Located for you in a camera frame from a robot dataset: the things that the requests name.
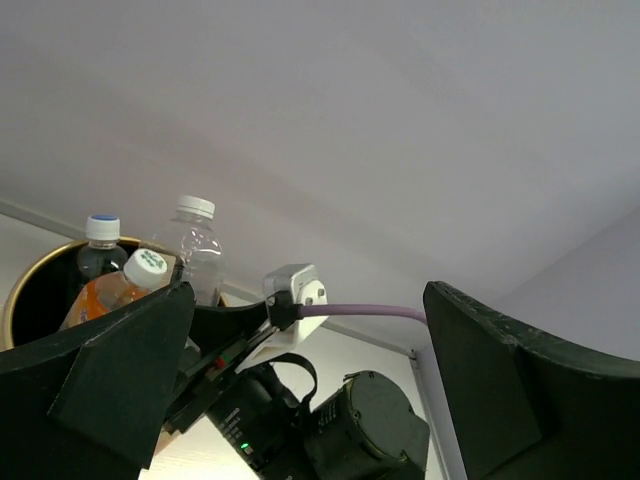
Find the blue label water bottle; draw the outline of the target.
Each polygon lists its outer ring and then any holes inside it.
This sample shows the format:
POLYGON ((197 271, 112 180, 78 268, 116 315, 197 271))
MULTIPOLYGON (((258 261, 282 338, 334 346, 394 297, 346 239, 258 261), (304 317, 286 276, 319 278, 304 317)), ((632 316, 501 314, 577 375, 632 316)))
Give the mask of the blue label water bottle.
POLYGON ((128 260, 119 245, 120 219, 114 215, 94 214, 85 224, 87 244, 76 257, 73 286, 77 293, 90 281, 120 271, 128 260))

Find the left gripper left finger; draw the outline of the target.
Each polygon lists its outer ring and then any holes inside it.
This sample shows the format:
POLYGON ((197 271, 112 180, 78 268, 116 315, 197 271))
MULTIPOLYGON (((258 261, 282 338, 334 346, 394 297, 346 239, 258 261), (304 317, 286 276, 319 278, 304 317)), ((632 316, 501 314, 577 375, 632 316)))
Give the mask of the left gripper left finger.
POLYGON ((195 308, 174 284, 1 354, 4 479, 136 479, 150 466, 195 308))

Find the orange cylindrical bin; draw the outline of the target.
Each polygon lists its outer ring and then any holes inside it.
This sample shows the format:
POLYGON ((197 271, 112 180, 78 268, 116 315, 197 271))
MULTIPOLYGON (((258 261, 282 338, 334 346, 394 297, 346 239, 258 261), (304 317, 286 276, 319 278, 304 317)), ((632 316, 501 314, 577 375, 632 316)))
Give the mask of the orange cylindrical bin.
POLYGON ((174 281, 146 297, 103 312, 92 324, 74 332, 59 330, 71 307, 70 280, 77 276, 78 252, 87 244, 75 242, 37 261, 15 284, 3 314, 5 344, 9 349, 36 347, 67 350, 75 345, 126 352, 178 351, 185 336, 205 352, 213 351, 240 331, 233 310, 197 306, 191 287, 174 281))

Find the orange drink bottle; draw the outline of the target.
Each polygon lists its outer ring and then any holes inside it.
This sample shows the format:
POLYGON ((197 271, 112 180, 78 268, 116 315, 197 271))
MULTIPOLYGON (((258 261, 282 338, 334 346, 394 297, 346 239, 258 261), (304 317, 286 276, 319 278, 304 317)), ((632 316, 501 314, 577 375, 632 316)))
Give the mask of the orange drink bottle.
POLYGON ((165 259, 153 250, 137 249, 120 271, 89 281, 73 302, 59 330, 95 320, 158 289, 168 272, 165 259))

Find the clear bottle white cap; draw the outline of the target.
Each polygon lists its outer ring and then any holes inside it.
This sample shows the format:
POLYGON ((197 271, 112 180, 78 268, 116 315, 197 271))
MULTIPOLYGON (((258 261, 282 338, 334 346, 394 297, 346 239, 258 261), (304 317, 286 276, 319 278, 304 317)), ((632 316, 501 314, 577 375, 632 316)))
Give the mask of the clear bottle white cap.
POLYGON ((213 231, 215 204, 192 195, 178 198, 175 213, 147 245, 168 265, 168 281, 186 281, 196 304, 217 306, 223 284, 224 258, 213 231))

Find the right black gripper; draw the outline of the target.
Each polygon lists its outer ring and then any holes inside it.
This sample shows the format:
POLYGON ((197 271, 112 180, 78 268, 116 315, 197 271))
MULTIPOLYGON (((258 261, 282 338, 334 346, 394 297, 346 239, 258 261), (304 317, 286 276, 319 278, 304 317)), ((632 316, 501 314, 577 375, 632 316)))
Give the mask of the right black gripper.
POLYGON ((163 432, 187 432, 205 417, 227 440, 280 437, 280 296, 244 307, 198 306, 190 339, 199 348, 179 368, 163 432))

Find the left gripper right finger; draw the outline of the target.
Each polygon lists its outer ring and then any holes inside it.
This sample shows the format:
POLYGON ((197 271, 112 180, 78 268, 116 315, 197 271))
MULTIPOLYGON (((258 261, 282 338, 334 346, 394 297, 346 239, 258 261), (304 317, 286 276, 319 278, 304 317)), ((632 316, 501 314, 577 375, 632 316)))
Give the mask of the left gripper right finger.
POLYGON ((639 364, 434 281, 423 294, 469 479, 636 479, 639 364))

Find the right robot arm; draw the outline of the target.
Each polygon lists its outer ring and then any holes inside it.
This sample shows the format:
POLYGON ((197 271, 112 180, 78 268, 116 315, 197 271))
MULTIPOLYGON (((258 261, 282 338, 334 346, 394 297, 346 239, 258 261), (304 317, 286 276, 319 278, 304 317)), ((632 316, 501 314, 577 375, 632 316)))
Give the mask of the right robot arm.
POLYGON ((411 308, 312 304, 284 291, 243 307, 199 306, 191 334, 202 356, 179 373, 160 444, 207 418, 260 479, 423 478, 430 427, 387 376, 347 374, 313 407, 317 390, 297 398, 273 367, 298 366, 316 380, 309 360, 295 352, 259 359, 278 334, 332 315, 426 321, 411 308))

